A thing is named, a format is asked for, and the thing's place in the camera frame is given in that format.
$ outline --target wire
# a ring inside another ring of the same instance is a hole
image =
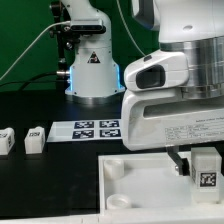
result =
[[[37,75],[37,76],[31,78],[30,80],[28,80],[27,82],[25,82],[19,88],[19,91],[22,91],[23,89],[25,89],[30,84],[30,82],[35,81],[35,80],[40,79],[40,78],[48,77],[48,76],[56,76],[56,72],[43,73],[43,74],[40,74],[40,75]]]
[[[29,47],[15,60],[15,62],[9,67],[9,69],[5,72],[4,75],[0,78],[0,81],[2,81],[8,74],[9,72],[15,67],[15,65],[22,59],[22,57],[33,47],[33,45],[43,36],[43,34],[48,31],[50,28],[58,25],[68,25],[70,24],[70,21],[66,22],[60,22],[60,23],[54,23],[50,26],[48,26],[46,29],[44,29],[39,36],[29,45]]]
[[[132,36],[132,34],[131,34],[129,28],[128,28],[128,25],[127,25],[127,23],[126,23],[126,21],[125,21],[125,19],[124,19],[123,12],[122,12],[122,10],[121,10],[121,5],[120,5],[119,0],[117,0],[117,7],[118,7],[118,10],[119,10],[119,13],[120,13],[120,16],[121,16],[121,20],[122,20],[122,22],[123,22],[123,24],[124,24],[124,27],[125,27],[125,29],[126,29],[128,35],[129,35],[131,41],[133,42],[133,44],[135,45],[135,47],[137,48],[137,50],[142,54],[142,56],[145,56],[144,52],[139,48],[139,46],[138,46],[137,43],[135,42],[135,40],[134,40],[134,38],[133,38],[133,36]]]
[[[55,82],[64,82],[64,80],[45,80],[45,81],[15,81],[15,82],[6,82],[0,85],[0,88],[7,85],[12,84],[23,84],[23,83],[29,83],[29,84],[35,84],[35,83],[55,83]]]

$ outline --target white cube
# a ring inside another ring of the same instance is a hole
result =
[[[220,200],[222,158],[214,147],[192,148],[192,196],[196,202]]]
[[[30,129],[25,138],[26,154],[42,153],[45,144],[45,131],[42,127]]]
[[[8,155],[14,144],[14,130],[12,128],[0,130],[0,155]]]

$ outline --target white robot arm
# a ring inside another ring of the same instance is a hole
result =
[[[223,139],[224,130],[206,121],[224,113],[224,1],[132,3],[136,20],[160,31],[160,50],[125,70],[124,144],[142,150]]]
[[[92,7],[89,0],[61,2],[71,17],[71,30],[81,34],[75,62],[70,67],[67,98],[85,104],[107,103],[124,91],[119,67],[112,58],[110,19]]]

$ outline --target black table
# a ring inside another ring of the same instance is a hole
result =
[[[0,102],[0,129],[12,127],[16,133],[13,150],[0,157],[0,218],[98,213],[98,156],[139,152],[114,140],[48,143],[41,155],[27,156],[24,139],[36,126],[48,136],[54,121],[120,119],[121,102],[74,104],[56,91],[1,93]]]

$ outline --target black cable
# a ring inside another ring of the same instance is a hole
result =
[[[52,82],[64,82],[64,80],[45,80],[45,81],[15,81],[15,82],[6,82],[4,84],[0,85],[0,88],[3,86],[7,85],[12,85],[12,84],[23,84],[23,83],[28,83],[28,84],[35,84],[35,83],[52,83]]]
[[[30,80],[24,82],[24,84],[19,88],[18,91],[24,90],[30,83],[32,83],[32,81],[35,81],[35,80],[40,79],[40,78],[48,77],[48,76],[56,76],[56,72],[48,72],[48,73],[43,73],[43,74],[34,76]]]

